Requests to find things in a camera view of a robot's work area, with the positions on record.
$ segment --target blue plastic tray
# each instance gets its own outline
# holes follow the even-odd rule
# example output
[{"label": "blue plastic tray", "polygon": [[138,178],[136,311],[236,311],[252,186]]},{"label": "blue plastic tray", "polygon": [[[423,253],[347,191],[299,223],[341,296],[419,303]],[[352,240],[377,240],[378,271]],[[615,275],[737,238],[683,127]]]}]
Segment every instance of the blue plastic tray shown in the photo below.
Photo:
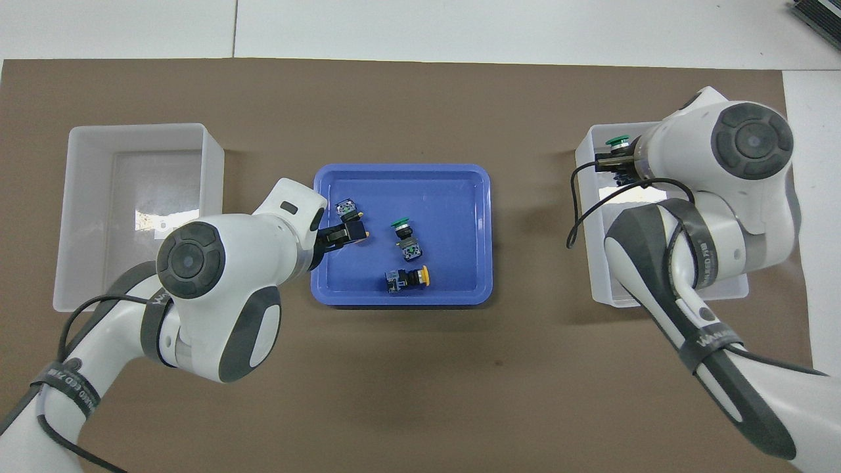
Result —
[{"label": "blue plastic tray", "polygon": [[[341,223],[353,199],[371,236],[329,252],[312,272],[313,296],[329,306],[472,306],[494,287],[490,177],[473,164],[331,164],[314,189],[330,204],[322,226]],[[410,262],[391,223],[408,217],[423,255]],[[429,268],[430,285],[390,294],[385,273]]]}]

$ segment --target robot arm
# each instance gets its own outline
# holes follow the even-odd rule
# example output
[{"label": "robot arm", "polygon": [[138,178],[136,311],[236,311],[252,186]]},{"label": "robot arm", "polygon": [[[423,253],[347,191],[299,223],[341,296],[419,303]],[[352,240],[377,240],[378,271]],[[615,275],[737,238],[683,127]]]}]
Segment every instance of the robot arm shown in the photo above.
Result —
[{"label": "robot arm", "polygon": [[321,237],[326,205],[314,190],[281,179],[253,215],[214,215],[175,230],[156,262],[131,269],[109,291],[147,302],[100,304],[52,365],[53,381],[78,389],[33,386],[0,424],[0,473],[81,471],[38,416],[75,443],[132,359],[146,356],[225,383],[255,369],[278,335],[278,285],[313,268],[324,252],[365,237],[350,226],[333,227],[331,235],[344,231],[339,240]]},{"label": "robot arm", "polygon": [[[791,252],[798,226],[786,187],[791,133],[787,125],[777,131],[773,110],[728,102],[710,88],[696,102],[629,150],[639,176],[678,179],[696,191],[696,204],[668,199],[624,210],[605,238],[611,273],[746,438],[802,470],[834,470],[841,465],[841,380],[747,352],[696,293]],[[749,167],[755,163],[761,174]]]}]

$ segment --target white plastic bin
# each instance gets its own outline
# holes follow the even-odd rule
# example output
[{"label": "white plastic bin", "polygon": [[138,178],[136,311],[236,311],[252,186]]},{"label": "white plastic bin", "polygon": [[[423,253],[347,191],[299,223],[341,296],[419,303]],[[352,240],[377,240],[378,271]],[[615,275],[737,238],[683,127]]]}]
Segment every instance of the white plastic bin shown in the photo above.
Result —
[{"label": "white plastic bin", "polygon": [[[578,166],[592,162],[597,152],[610,151],[610,147],[605,145],[605,141],[622,135],[628,135],[631,139],[634,139],[656,124],[657,122],[594,125],[590,128],[584,140],[581,141],[578,149],[575,150],[575,162]],[[612,173],[597,173],[592,167],[581,171],[578,174],[578,181],[582,211],[587,211],[599,200],[618,189],[613,181]],[[683,192],[679,189],[662,191],[649,187],[648,189],[628,190],[626,193],[618,195],[611,202],[602,205],[584,221],[587,262],[590,266],[590,288],[594,300],[614,307],[639,306],[625,288],[610,274],[604,247],[606,230],[611,227],[611,223],[624,209],[659,202],[669,197],[682,197],[683,195]],[[699,290],[698,294],[704,300],[745,297],[748,295],[748,276],[741,274],[735,278],[719,280],[710,287]]]},{"label": "white plastic bin", "polygon": [[174,228],[221,213],[224,164],[200,123],[71,130],[53,307],[104,294]]}]

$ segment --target black strap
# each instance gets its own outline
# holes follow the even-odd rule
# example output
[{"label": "black strap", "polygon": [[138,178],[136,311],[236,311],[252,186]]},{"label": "black strap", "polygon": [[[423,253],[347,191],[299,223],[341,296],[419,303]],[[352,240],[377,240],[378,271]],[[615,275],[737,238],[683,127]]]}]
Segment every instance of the black strap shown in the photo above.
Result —
[{"label": "black strap", "polygon": [[698,329],[686,338],[678,350],[680,361],[694,375],[698,365],[711,353],[726,347],[730,343],[743,343],[730,326],[724,322],[711,323]]},{"label": "black strap", "polygon": [[718,276],[718,255],[709,227],[694,204],[682,199],[667,199],[657,205],[666,209],[680,223],[692,246],[695,258],[695,282],[692,287],[703,289],[716,282]]},{"label": "black strap", "polygon": [[91,417],[102,398],[90,381],[79,374],[78,359],[68,359],[64,363],[53,361],[38,374],[29,385],[48,385],[64,393],[79,406],[85,418]]},{"label": "black strap", "polygon": [[149,301],[146,302],[146,308],[143,310],[143,321],[140,323],[140,346],[143,348],[146,357],[174,368],[164,361],[159,346],[163,319],[171,305],[172,297],[163,288],[149,298]]}]

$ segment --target brown mat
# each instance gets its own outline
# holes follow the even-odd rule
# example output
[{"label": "brown mat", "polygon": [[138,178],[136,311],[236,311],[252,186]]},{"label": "brown mat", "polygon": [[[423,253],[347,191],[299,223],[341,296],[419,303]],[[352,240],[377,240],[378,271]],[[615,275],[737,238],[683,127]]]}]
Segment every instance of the brown mat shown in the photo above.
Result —
[{"label": "brown mat", "polygon": [[[217,385],[130,364],[80,443],[136,471],[792,471],[745,440],[642,309],[590,297],[563,247],[573,149],[699,88],[785,110],[772,71],[299,60],[5,61],[0,411],[53,356],[67,134],[201,122],[225,211],[331,162],[472,162],[493,182],[495,290],[459,311],[340,311],[285,285],[277,347]],[[711,303],[756,353],[810,364],[797,256]],[[98,471],[85,465],[88,471]]]}]

